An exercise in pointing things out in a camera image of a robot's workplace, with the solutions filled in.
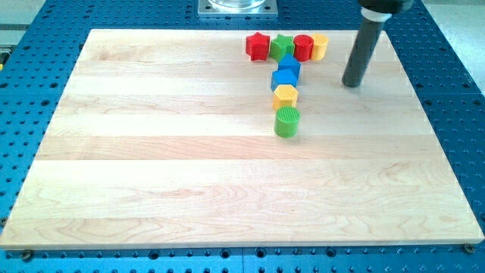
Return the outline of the black robot arm end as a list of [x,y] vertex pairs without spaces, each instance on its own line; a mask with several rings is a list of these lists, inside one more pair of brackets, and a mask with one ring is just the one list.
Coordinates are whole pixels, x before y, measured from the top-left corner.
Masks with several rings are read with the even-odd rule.
[[407,11],[414,3],[414,0],[358,0],[363,8],[370,11],[398,14]]

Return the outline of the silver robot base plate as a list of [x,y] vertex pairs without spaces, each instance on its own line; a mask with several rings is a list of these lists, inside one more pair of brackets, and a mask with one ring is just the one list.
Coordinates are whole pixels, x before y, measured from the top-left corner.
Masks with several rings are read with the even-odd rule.
[[276,17],[276,0],[198,0],[199,17]]

